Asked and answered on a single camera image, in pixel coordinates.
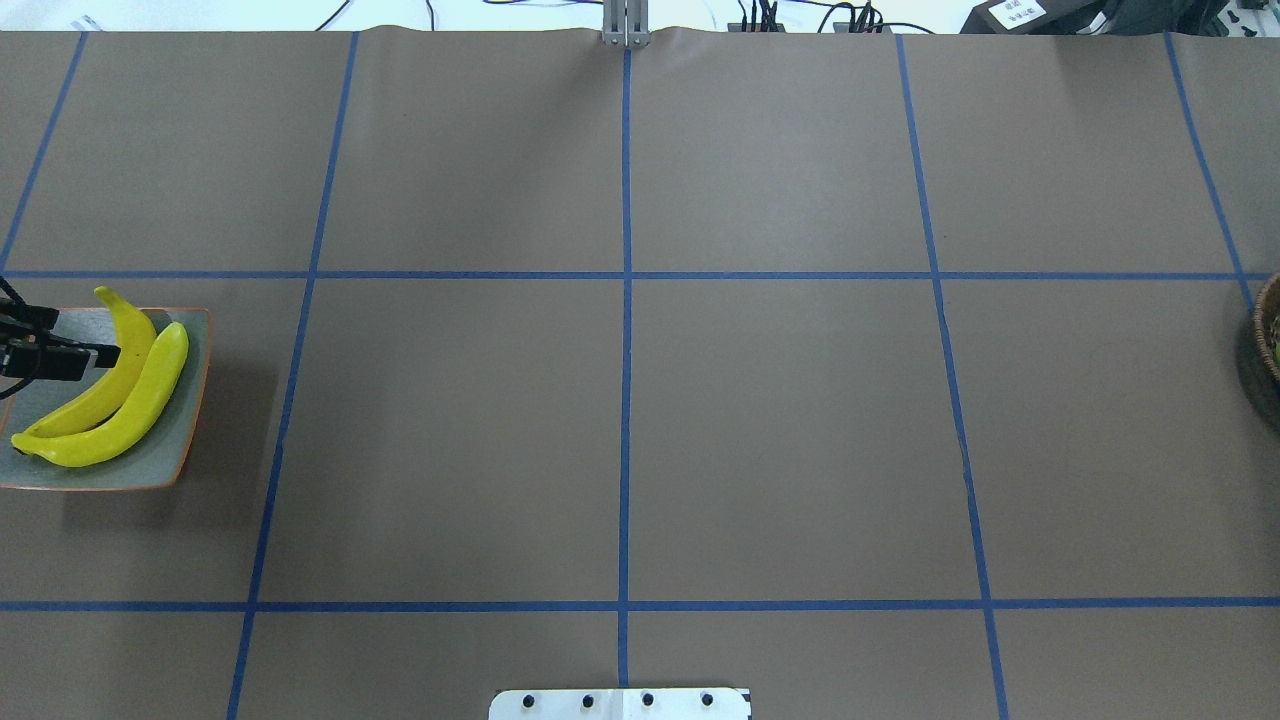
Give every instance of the white bracket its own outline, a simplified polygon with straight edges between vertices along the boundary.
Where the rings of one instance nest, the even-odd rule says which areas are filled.
[[[751,720],[751,693],[736,688],[506,691],[489,720]]]
[[[604,0],[600,40],[618,47],[649,45],[649,0]]]

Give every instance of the vertical blue line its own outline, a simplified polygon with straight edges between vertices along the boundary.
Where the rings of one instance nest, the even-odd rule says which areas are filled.
[[[1174,72],[1174,85],[1178,86],[1178,100],[1183,105],[1183,119],[1187,122],[1187,133],[1190,135],[1192,150],[1196,151],[1196,160],[1201,165],[1201,174],[1204,177],[1208,199],[1213,204],[1213,214],[1217,215],[1217,227],[1222,231],[1222,242],[1226,243],[1226,252],[1231,256],[1231,266],[1235,268],[1235,279],[1240,284],[1240,295],[1244,296],[1244,305],[1252,313],[1253,293],[1249,292],[1249,281],[1244,275],[1244,264],[1240,263],[1240,254],[1235,249],[1235,238],[1231,237],[1231,227],[1226,222],[1226,211],[1222,210],[1222,200],[1217,195],[1213,173],[1208,170],[1204,147],[1201,146],[1199,133],[1196,132],[1196,120],[1192,118],[1192,104],[1187,99],[1187,86],[1183,85],[1183,69],[1178,64],[1178,53],[1174,50],[1174,36],[1167,32],[1165,33],[1165,51],[1169,53],[1169,67]]]
[[[942,341],[942,359],[947,370],[947,389],[951,393],[951,418],[960,445],[965,495],[969,505],[969,533],[973,539],[973,557],[978,569],[978,589],[983,600],[983,621],[987,626],[987,652],[991,656],[991,676],[996,691],[996,710],[1001,720],[1009,720],[1009,701],[1005,696],[1005,670],[1000,660],[1000,641],[996,635],[996,614],[991,609],[991,582],[987,578],[987,553],[982,543],[982,520],[978,516],[978,493],[973,484],[973,464],[969,460],[969,437],[964,427],[964,407],[960,405],[960,384],[956,380],[955,355],[951,351],[951,328],[947,325],[946,300],[942,296],[942,275],[938,269],[938,251],[933,241],[933,215],[929,213],[929,195],[924,183],[924,164],[920,160],[920,136],[915,127],[915,106],[911,102],[911,79],[906,69],[906,47],[902,36],[897,42],[897,69],[902,76],[902,100],[906,104],[906,131],[911,140],[911,161],[915,165],[915,191],[920,200],[920,220],[924,224],[924,246],[929,254],[929,274],[933,279],[933,305],[938,314],[938,333]]]
[[[58,127],[58,118],[63,114],[63,105],[67,102],[67,94],[72,90],[72,79],[79,67],[81,55],[84,54],[84,44],[88,42],[88,33],[82,32],[76,42],[76,51],[72,54],[70,65],[67,67],[67,76],[63,77],[63,87],[58,91],[58,100],[54,102],[54,111],[49,114],[49,124],[45,126],[45,135],[40,138],[36,149],[36,159],[31,163],[31,172],[27,173],[27,184],[22,187],[22,196],[18,197],[18,206],[13,211],[13,222],[9,223],[9,234],[4,238],[4,249],[0,250],[0,270],[9,263],[9,254],[13,252],[13,243],[18,241],[18,227],[22,225],[22,215],[27,211],[27,202],[31,192],[36,188],[36,178],[40,177],[40,165],[45,161],[45,152],[49,151],[49,142],[54,138],[54,129]]]
[[[622,437],[618,468],[618,687],[627,669],[631,597],[631,50],[622,51]]]
[[[307,324],[311,316],[311,297],[315,293],[316,273],[320,268],[320,251],[324,245],[324,228],[329,218],[329,197],[333,193],[333,178],[338,170],[338,151],[342,146],[342,127],[347,119],[347,100],[351,96],[351,77],[356,69],[356,50],[360,46],[360,33],[351,35],[347,49],[347,68],[342,78],[342,96],[338,99],[338,118],[334,120],[333,141],[329,145],[329,165],[325,169],[324,190],[320,193],[320,210],[316,214],[316,233],[311,242],[311,264],[307,269],[307,284],[302,291],[302,309],[298,313],[298,329],[293,338],[293,357],[289,361],[289,378],[284,386],[284,407],[280,411],[280,427],[275,436],[275,454],[271,459],[271,475],[266,483],[266,500],[262,503],[262,521],[257,532],[257,550],[253,553],[253,574],[248,584],[248,611],[241,628],[239,651],[236,655],[236,671],[232,675],[230,696],[227,700],[227,720],[234,720],[239,712],[241,691],[244,687],[244,669],[248,664],[250,643],[253,639],[253,619],[259,591],[262,587],[262,566],[266,562],[266,547],[271,534],[271,519],[275,514],[275,495],[280,486],[280,470],[284,466],[284,441],[289,433],[289,420],[293,415],[293,398],[298,388],[298,369],[302,365],[302,350],[306,345]]]

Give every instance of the blue grid line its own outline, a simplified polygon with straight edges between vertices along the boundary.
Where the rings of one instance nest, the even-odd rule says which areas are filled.
[[[13,211],[13,222],[9,223],[9,234],[4,238],[4,249],[0,249],[0,270],[4,270],[4,266],[9,263],[9,254],[13,252],[13,245],[18,241],[18,228],[22,225],[22,217],[27,211],[31,192],[36,188],[40,167],[44,164],[45,152],[49,151],[49,143],[54,138],[58,118],[63,114],[63,105],[67,102],[67,95],[72,90],[72,79],[76,78],[76,69],[79,68],[79,60],[84,54],[84,44],[87,42],[88,33],[82,32],[79,40],[76,41],[76,51],[72,53],[72,61],[67,65],[67,76],[63,77],[63,86],[58,90],[58,100],[54,102],[54,110],[49,114],[49,124],[45,126],[45,135],[41,136],[40,146],[36,149],[36,159],[32,160],[31,172],[27,173],[27,183],[22,186],[22,196],[18,197],[18,206]]]
[[[906,47],[902,36],[893,36],[897,45],[897,68],[902,77],[902,101],[906,109],[906,129],[911,141],[911,161],[915,165],[915,190],[920,200],[920,222],[924,227],[924,245],[929,254],[929,272],[933,274],[933,304],[938,314],[938,333],[942,340],[942,357],[947,369],[947,387],[951,392],[951,415],[960,445],[965,495],[969,505],[969,532],[973,538],[973,556],[978,570],[978,589],[984,602],[991,601],[991,580],[987,577],[987,553],[982,543],[982,520],[978,515],[978,493],[973,483],[973,464],[969,459],[969,438],[964,425],[964,407],[960,405],[960,384],[956,380],[955,355],[951,351],[951,329],[947,327],[946,301],[942,296],[942,277],[938,272],[938,250],[933,241],[933,217],[929,213],[929,195],[924,183],[924,163],[920,159],[920,137],[915,126],[915,108],[911,102],[911,78],[906,67]],[[996,692],[996,708],[1001,720],[1009,720],[1009,700],[1005,694],[1005,671],[1000,660],[1000,639],[996,634],[996,614],[983,609],[987,626],[987,652],[991,656],[991,676]]]
[[[0,612],[456,614],[500,612],[922,612],[942,610],[1160,610],[1280,607],[1280,596],[1009,597],[936,600],[261,601],[10,600]]]
[[[275,455],[271,460],[271,474],[266,484],[266,500],[262,503],[262,521],[257,534],[257,550],[253,555],[253,573],[248,585],[248,610],[241,628],[239,650],[236,655],[236,670],[232,675],[232,689],[227,700],[227,720],[234,720],[239,712],[241,691],[244,687],[244,669],[248,664],[250,644],[253,639],[255,605],[262,585],[262,566],[266,562],[266,547],[271,534],[271,519],[275,512],[275,495],[280,484],[280,469],[284,464],[284,441],[289,432],[293,414],[293,398],[297,393],[298,369],[302,364],[302,350],[306,345],[307,323],[311,313],[311,300],[315,293],[316,272],[320,268],[320,252],[324,246],[324,229],[329,218],[329,199],[333,195],[333,178],[338,170],[338,151],[342,146],[342,128],[347,118],[347,101],[351,96],[351,78],[356,69],[356,51],[360,47],[360,33],[351,33],[347,49],[347,68],[342,78],[342,96],[338,99],[338,117],[333,127],[333,142],[329,147],[329,165],[325,169],[324,190],[320,195],[320,210],[316,214],[315,240],[311,245],[311,265],[307,269],[307,284],[302,291],[302,309],[298,313],[298,329],[293,340],[293,359],[289,361],[289,377],[284,389],[284,404],[280,411],[280,425],[275,437]]]
[[[6,270],[17,279],[932,281],[929,270]],[[940,270],[945,281],[1238,282],[1236,273]],[[1267,273],[1244,273],[1266,281]]]
[[[631,50],[622,53],[622,409],[618,441],[618,687],[630,682],[631,594]]]
[[[1231,256],[1231,266],[1235,268],[1235,277],[1240,283],[1240,295],[1244,297],[1244,306],[1253,311],[1253,293],[1249,292],[1249,282],[1245,279],[1244,265],[1240,263],[1240,254],[1231,237],[1231,227],[1226,222],[1226,211],[1222,210],[1222,200],[1217,195],[1217,184],[1213,182],[1213,173],[1208,169],[1208,160],[1204,158],[1204,147],[1201,146],[1199,133],[1196,131],[1196,119],[1192,118],[1192,105],[1187,99],[1187,87],[1183,85],[1183,69],[1178,64],[1178,51],[1174,50],[1174,36],[1165,33],[1165,50],[1169,53],[1169,68],[1174,73],[1174,85],[1178,86],[1178,100],[1183,105],[1183,119],[1187,120],[1187,133],[1192,140],[1192,149],[1196,150],[1196,160],[1199,163],[1201,174],[1204,177],[1204,188],[1208,199],[1213,202],[1213,214],[1217,215],[1217,227],[1222,231],[1222,242],[1226,243],[1226,252]]]

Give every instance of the sticker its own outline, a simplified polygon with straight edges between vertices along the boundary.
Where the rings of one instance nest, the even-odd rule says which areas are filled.
[[[1005,29],[1014,29],[1046,14],[1036,0],[1005,0],[987,9]]]

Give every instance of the square plate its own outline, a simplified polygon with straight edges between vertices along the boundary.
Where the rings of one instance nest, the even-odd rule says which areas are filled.
[[[187,366],[182,369],[178,386],[169,398],[155,427],[138,445],[119,457],[90,465],[88,468],[60,468],[33,455],[8,452],[0,448],[0,487],[18,489],[58,491],[119,491],[150,489],[172,486],[178,480],[182,465],[196,432],[200,402],[205,396],[205,378],[209,374],[209,310],[196,309],[143,309],[156,329],[172,320],[187,325],[191,350]],[[54,333],[83,342],[115,342],[111,313],[101,309],[63,310]],[[0,413],[0,437],[12,447],[10,438],[45,416],[49,411],[70,401],[100,377],[105,369],[90,368],[78,383],[40,382],[15,395]]]

